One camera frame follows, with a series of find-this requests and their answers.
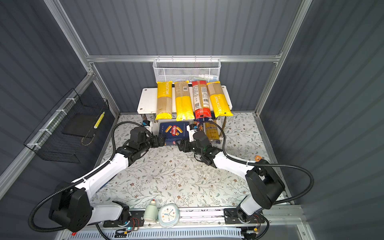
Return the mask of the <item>blue Barilla rigatoni box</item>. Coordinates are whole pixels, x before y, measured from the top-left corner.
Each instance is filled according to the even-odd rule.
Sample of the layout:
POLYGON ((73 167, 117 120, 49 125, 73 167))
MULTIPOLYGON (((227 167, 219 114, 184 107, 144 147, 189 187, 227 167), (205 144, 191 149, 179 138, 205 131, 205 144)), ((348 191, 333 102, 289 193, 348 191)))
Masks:
POLYGON ((187 126, 189 124, 186 121, 160 123, 159 134, 165 136, 165 146, 173 146, 182 139, 188 139, 187 126))

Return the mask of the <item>blue yellow spaghetti bag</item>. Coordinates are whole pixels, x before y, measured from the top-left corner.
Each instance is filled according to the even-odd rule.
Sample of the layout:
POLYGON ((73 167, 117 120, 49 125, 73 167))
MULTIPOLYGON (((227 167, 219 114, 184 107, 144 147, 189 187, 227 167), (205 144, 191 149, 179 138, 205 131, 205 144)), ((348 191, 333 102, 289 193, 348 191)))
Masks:
POLYGON ((204 123, 204 130, 211 143, 219 144, 221 142, 219 131, 216 125, 211 123, 204 123))

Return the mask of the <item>yellow pasta bag tan window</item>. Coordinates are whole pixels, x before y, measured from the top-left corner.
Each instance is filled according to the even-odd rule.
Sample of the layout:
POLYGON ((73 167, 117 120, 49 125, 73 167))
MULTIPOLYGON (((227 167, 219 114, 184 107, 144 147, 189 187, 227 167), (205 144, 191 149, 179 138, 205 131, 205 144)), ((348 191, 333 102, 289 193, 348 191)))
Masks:
POLYGON ((208 93, 213 106, 215 117, 233 116, 220 82, 207 83, 208 93))

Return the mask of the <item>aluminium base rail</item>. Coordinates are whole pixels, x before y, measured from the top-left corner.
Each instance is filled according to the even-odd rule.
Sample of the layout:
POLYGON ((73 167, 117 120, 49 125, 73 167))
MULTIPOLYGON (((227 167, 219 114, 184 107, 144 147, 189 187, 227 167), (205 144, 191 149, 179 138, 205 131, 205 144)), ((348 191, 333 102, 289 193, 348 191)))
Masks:
POLYGON ((196 207, 179 208, 179 221, 171 229, 176 228, 247 228, 259 229, 267 224, 299 225, 306 217, 300 205, 275 205, 269 210, 253 214, 250 220, 241 222, 235 207, 196 207))

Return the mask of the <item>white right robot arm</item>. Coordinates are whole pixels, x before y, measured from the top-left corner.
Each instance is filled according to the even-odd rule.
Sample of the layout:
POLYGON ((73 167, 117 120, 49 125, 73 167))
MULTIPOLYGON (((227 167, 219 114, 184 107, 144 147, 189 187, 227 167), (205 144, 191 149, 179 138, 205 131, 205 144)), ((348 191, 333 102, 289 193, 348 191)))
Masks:
POLYGON ((199 162, 216 169, 231 172, 243 178, 248 184, 250 194, 236 208, 237 217, 242 223, 249 222, 255 213, 269 210, 273 205, 299 199, 314 187, 314 176, 305 168, 289 164, 271 164, 263 158, 247 161, 228 154, 226 151, 227 137, 220 125, 212 121, 188 125, 187 132, 189 133, 187 139, 177 141, 177 146, 181 152, 192 152, 200 157, 199 162), (204 123, 212 124, 221 131, 223 134, 222 148, 211 144, 206 133, 201 130, 201 125, 204 123), (275 168, 301 171, 309 177, 309 185, 301 193, 279 201, 278 197, 286 189, 286 186, 276 173, 275 168))

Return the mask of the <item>red yellow spaghetti bag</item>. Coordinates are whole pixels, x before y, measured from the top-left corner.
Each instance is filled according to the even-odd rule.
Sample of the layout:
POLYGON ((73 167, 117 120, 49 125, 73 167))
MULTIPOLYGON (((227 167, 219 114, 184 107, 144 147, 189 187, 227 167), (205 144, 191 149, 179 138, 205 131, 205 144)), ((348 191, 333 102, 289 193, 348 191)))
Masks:
POLYGON ((192 82, 195 118, 211 118, 210 97, 207 82, 196 80, 192 82))

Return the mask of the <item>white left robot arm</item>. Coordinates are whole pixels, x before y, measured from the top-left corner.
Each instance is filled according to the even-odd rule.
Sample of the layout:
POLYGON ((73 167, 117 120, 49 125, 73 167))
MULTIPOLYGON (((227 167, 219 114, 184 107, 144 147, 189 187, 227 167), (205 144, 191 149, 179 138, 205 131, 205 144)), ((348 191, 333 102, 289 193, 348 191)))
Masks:
POLYGON ((110 204, 91 205, 96 192, 121 171, 142 158, 149 149, 163 147, 165 135, 153 135, 144 125, 136 124, 130 132, 126 145, 116 148, 109 160, 71 183, 57 185, 56 191, 44 198, 31 211, 29 227, 36 232, 51 233, 61 230, 79 232, 87 225, 103 221, 118 221, 126 225, 131 220, 130 208, 126 204, 113 201, 110 204), (59 224, 55 228, 36 225, 34 217, 46 202, 51 202, 49 218, 59 224))

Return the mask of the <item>white two-tier metal shelf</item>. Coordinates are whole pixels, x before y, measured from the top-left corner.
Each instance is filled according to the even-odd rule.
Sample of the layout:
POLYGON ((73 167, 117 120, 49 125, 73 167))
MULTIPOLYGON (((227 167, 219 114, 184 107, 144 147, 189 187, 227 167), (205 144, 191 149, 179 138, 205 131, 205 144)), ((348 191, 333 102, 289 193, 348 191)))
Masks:
MULTIPOLYGON (((191 104, 194 105, 194 100, 192 98, 192 96, 193 96, 192 86, 189 86, 189 89, 190 89, 189 91, 190 91, 190 96, 191 96, 191 104)), ((231 98, 229 96, 229 92, 227 90, 227 87, 222 85, 222 90, 223 90, 223 93, 226 97, 229 108, 232 112, 233 111, 232 110, 233 105, 232 105, 231 98)), ((158 93, 157 92, 158 92, 157 87, 156 88, 144 88, 142 90, 138 109, 137 109, 137 112, 140 115, 146 115, 148 117, 152 116, 152 119, 150 119, 151 128, 152 128, 152 133, 155 135, 159 134, 159 129, 160 129, 161 123, 176 122, 176 117, 177 117, 175 88, 173 87, 172 88, 172 116, 173 116, 173 119, 171 119, 171 120, 158 120, 158 121, 155 120, 156 115, 157 115, 157 103, 158 103, 158 100, 157 100, 157 94, 158 93)))

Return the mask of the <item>orange tape roll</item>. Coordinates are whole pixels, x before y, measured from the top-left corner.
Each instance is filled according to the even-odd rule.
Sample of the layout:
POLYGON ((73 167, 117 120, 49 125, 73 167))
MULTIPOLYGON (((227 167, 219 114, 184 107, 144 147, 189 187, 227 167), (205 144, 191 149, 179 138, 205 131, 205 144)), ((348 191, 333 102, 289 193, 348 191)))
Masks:
POLYGON ((255 161, 256 162, 259 162, 260 160, 262 160, 263 158, 261 156, 255 156, 255 161))

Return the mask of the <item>mint green alarm clock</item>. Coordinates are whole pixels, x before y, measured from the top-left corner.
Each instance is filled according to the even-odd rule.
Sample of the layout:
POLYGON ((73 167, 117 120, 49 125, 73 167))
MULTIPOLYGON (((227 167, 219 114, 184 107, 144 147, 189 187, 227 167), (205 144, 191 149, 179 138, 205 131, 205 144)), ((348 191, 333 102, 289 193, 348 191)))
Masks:
POLYGON ((163 228, 171 228, 180 220, 180 210, 176 204, 167 204, 159 209, 158 222, 163 228))

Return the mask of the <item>small pale green bottle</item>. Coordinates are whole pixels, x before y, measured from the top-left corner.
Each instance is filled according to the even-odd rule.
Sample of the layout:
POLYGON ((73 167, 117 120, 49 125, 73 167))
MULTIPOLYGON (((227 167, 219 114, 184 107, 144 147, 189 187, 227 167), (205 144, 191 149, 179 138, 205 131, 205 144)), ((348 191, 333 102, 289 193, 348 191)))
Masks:
POLYGON ((156 222, 158 220, 159 209, 156 205, 156 200, 152 199, 150 203, 146 206, 144 212, 144 221, 145 222, 156 222))

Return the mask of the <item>blue Barilla spaghetti box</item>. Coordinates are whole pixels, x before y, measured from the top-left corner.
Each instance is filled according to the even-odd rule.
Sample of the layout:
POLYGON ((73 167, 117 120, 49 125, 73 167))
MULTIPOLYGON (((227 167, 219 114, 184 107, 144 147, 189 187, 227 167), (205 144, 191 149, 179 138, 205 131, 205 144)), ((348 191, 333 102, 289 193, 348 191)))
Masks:
POLYGON ((204 130, 204 121, 205 121, 206 119, 205 118, 200 118, 200 119, 195 119, 194 120, 194 124, 196 125, 196 126, 199 126, 199 130, 200 131, 203 131, 204 130))

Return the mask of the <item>white ribbed vent strip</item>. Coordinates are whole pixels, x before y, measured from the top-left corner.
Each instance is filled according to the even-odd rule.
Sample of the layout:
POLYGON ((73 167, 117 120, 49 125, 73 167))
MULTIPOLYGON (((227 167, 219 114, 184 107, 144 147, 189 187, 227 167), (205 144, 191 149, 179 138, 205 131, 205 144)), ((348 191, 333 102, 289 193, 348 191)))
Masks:
POLYGON ((110 240, 241 240, 241 230, 238 228, 176 228, 176 229, 141 229, 133 232, 108 230, 104 234, 110 240))

